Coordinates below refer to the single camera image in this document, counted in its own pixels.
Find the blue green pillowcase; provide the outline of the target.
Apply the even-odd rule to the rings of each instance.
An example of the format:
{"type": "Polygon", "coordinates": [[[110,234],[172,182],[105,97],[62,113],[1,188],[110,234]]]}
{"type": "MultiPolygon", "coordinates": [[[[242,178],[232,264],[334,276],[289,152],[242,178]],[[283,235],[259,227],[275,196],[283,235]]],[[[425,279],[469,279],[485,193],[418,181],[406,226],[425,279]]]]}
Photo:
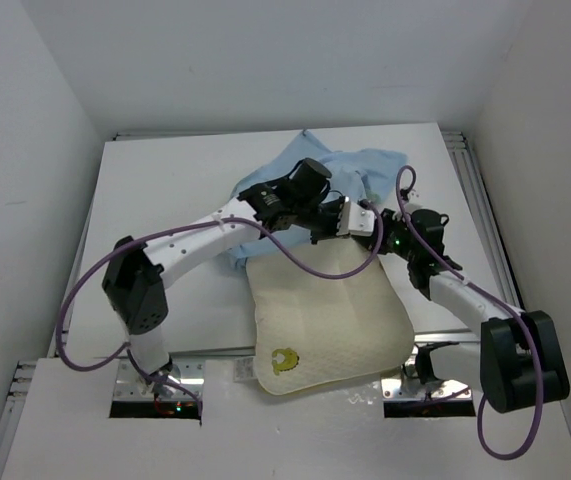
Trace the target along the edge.
{"type": "MultiPolygon", "coordinates": [[[[395,187],[400,168],[407,164],[407,155],[392,150],[366,148],[358,151],[330,150],[310,131],[303,130],[271,162],[254,170],[240,180],[231,192],[231,197],[260,182],[284,176],[295,164],[311,158],[319,161],[331,172],[331,190],[328,200],[340,194],[350,199],[367,198],[371,203],[381,205],[395,187]]],[[[276,232],[274,236],[288,249],[310,243],[307,229],[293,226],[276,232]]],[[[229,250],[231,266],[243,269],[249,258],[277,253],[278,248],[269,240],[261,239],[229,250]]]]}

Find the cream yellow pillow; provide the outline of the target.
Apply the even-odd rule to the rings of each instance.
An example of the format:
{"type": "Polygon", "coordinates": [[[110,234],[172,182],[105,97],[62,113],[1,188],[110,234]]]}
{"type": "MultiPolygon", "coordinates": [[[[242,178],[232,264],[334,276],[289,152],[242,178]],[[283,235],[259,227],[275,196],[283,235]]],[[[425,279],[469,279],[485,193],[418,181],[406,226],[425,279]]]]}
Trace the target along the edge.
{"type": "Polygon", "coordinates": [[[413,325],[379,260],[347,239],[300,245],[294,254],[303,266],[282,253],[246,263],[255,303],[253,368],[266,392],[282,396],[383,373],[409,358],[413,325]]]}

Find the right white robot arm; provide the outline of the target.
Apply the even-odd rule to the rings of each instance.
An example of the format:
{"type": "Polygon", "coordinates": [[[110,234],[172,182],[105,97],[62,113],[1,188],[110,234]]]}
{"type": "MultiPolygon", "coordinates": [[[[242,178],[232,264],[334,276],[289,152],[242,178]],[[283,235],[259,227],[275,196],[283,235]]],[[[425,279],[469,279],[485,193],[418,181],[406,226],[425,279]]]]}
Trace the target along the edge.
{"type": "Polygon", "coordinates": [[[546,403],[566,399],[570,382],[553,320],[543,311],[502,306],[466,281],[462,267],[445,253],[448,222],[446,214],[419,208],[408,215],[386,209],[379,220],[366,214],[357,223],[356,240],[363,248],[405,260],[412,286],[480,342],[469,352],[455,342],[420,347],[416,377],[434,383],[438,368],[449,367],[451,378],[481,389],[499,413],[534,406],[538,390],[546,403]]]}

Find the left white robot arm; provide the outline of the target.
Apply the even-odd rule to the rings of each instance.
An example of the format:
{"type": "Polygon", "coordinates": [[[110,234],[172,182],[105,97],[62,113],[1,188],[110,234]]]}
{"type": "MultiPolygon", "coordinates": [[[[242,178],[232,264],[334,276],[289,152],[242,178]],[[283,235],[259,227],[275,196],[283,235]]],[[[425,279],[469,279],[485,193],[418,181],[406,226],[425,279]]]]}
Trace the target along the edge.
{"type": "Polygon", "coordinates": [[[277,179],[256,183],[225,205],[176,232],[155,239],[121,239],[108,263],[102,288],[124,325],[139,368],[158,374],[170,362],[161,324],[169,313],[167,290],[200,264],[269,233],[292,226],[315,241],[349,232],[357,205],[340,195],[329,199],[330,171],[305,158],[277,179]]]}

